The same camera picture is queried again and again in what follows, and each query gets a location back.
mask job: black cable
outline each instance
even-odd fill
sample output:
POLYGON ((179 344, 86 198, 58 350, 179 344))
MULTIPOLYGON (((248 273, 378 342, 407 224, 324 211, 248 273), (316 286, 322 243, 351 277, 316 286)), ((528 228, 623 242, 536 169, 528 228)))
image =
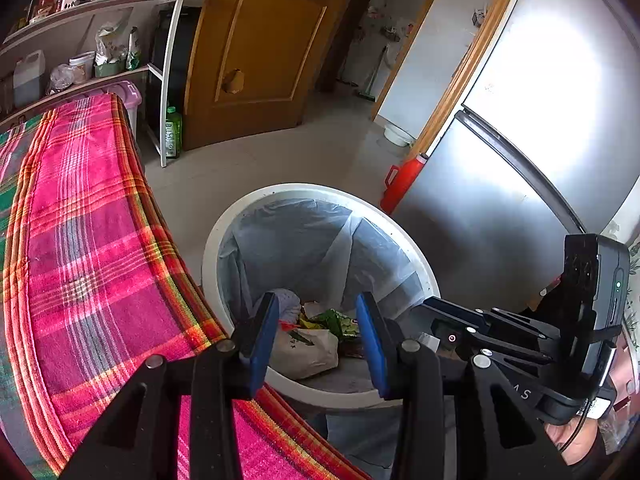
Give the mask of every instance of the black cable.
POLYGON ((578 436, 578 433, 580 433, 580 430, 582 429, 583 425, 584 425, 584 421, 587 420, 587 413, 589 413, 589 410, 591 409, 591 404, 593 403, 593 399, 589 399, 586 406, 582 409, 582 415, 580 416, 580 420, 578 421, 578 425, 575 427, 574 432, 571 434, 571 436, 569 437, 569 439, 562 444, 562 446, 560 447, 560 453, 563 453, 564 450, 566 450, 570 444, 575 440, 575 437, 578 436))

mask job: refrigerator handle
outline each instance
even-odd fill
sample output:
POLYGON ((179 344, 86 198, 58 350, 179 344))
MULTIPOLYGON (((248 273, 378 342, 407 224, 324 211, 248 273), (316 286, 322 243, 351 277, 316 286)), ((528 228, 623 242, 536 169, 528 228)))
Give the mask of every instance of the refrigerator handle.
POLYGON ((578 215, 556 186, 516 146, 468 108, 458 111, 455 117, 518 172, 556 215, 569 234, 587 232, 578 215))

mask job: refrigerator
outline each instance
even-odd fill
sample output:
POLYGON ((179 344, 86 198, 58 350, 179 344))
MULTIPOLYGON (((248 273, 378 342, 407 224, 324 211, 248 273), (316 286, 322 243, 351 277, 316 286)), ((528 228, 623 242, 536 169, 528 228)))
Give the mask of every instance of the refrigerator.
POLYGON ((524 309, 640 174, 640 57, 619 0, 517 0, 392 217, 446 300, 524 309))

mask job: doorway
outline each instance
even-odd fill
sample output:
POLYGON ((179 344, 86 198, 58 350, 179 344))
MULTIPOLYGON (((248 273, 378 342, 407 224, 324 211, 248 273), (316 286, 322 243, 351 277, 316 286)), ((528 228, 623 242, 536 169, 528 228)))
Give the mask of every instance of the doorway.
POLYGON ((351 0, 316 88, 375 102, 375 117, 433 1, 351 0))

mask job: screw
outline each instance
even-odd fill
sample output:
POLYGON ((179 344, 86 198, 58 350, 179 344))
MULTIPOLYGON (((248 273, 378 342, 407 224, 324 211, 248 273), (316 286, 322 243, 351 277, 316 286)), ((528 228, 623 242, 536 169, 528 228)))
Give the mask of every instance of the screw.
POLYGON ((415 339, 405 339, 402 341, 402 350, 405 352, 417 352, 420 349, 420 343, 418 343, 415 339))
POLYGON ((491 359, 489 359, 486 355, 478 354, 474 356, 474 364, 478 368, 488 368, 491 366, 491 359))
POLYGON ((231 339, 223 339, 216 343, 216 348, 218 349, 218 352, 227 353, 236 349, 236 343, 231 341, 231 339))
POLYGON ((145 360, 145 365, 147 368, 158 368, 162 363, 164 363, 164 357, 158 354, 150 355, 145 360))

